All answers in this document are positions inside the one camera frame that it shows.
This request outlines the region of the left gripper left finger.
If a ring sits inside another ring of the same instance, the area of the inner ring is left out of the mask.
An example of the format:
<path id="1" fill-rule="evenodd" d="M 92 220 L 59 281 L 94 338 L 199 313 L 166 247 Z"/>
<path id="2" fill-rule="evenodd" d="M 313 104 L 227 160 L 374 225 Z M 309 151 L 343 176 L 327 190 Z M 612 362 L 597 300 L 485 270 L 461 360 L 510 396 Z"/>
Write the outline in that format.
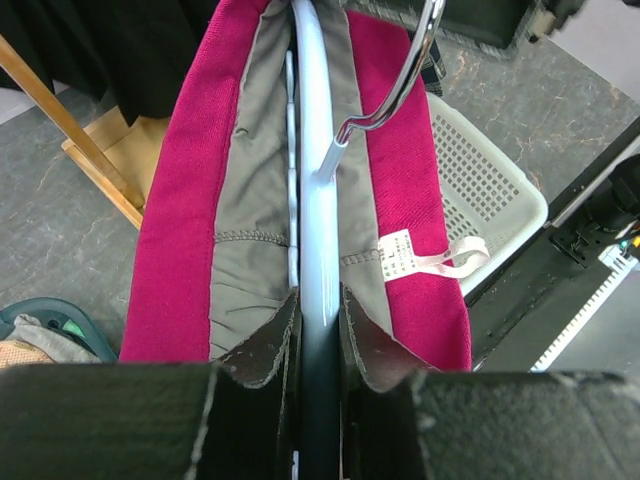
<path id="1" fill-rule="evenodd" d="M 5 479 L 287 479 L 291 291 L 269 321 L 199 364 L 21 365 L 1 373 Z"/>

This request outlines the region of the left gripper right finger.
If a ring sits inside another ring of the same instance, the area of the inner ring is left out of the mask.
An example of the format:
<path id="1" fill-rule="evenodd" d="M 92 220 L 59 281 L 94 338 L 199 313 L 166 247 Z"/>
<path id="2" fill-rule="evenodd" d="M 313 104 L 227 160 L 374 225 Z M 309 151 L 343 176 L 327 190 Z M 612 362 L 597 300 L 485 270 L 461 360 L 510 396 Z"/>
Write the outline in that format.
<path id="1" fill-rule="evenodd" d="M 349 479 L 635 479 L 639 384 L 601 372 L 443 373 L 372 321 L 339 317 Z"/>

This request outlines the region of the magenta pleated skirt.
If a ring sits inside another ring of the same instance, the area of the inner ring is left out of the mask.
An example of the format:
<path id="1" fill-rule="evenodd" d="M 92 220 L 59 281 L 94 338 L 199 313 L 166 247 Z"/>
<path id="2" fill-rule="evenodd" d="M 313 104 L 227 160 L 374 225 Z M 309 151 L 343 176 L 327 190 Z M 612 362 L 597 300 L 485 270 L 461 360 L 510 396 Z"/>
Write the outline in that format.
<path id="1" fill-rule="evenodd" d="M 162 145 L 136 252 L 121 357 L 213 360 L 283 305 L 287 279 L 285 1 L 222 1 Z M 471 366 L 459 284 L 385 280 L 385 236 L 447 250 L 428 102 L 417 82 L 384 126 L 356 133 L 338 167 L 340 279 L 367 316 L 441 370 Z"/>

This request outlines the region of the light blue hanger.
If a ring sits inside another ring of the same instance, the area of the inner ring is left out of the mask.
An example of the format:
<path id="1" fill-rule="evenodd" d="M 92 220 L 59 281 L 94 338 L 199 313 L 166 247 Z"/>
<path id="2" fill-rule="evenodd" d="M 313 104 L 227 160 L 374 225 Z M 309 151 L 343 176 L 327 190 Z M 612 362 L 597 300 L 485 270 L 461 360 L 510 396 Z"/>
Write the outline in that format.
<path id="1" fill-rule="evenodd" d="M 355 130 L 384 125 L 411 92 L 444 12 L 425 2 L 406 60 L 377 109 L 333 125 L 329 62 L 310 1 L 292 4 L 297 51 L 286 56 L 289 145 L 289 282 L 301 308 L 301 433 L 292 478 L 341 476 L 340 268 L 335 173 Z"/>

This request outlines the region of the black skirt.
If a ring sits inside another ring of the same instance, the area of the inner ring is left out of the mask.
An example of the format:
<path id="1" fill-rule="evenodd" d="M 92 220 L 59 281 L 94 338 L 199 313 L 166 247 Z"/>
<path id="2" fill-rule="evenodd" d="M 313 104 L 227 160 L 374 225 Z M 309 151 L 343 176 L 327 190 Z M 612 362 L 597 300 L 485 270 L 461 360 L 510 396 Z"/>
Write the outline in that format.
<path id="1" fill-rule="evenodd" d="M 1 34 L 39 79 L 99 100 L 128 124 L 171 116 L 214 1 L 4 1 Z"/>

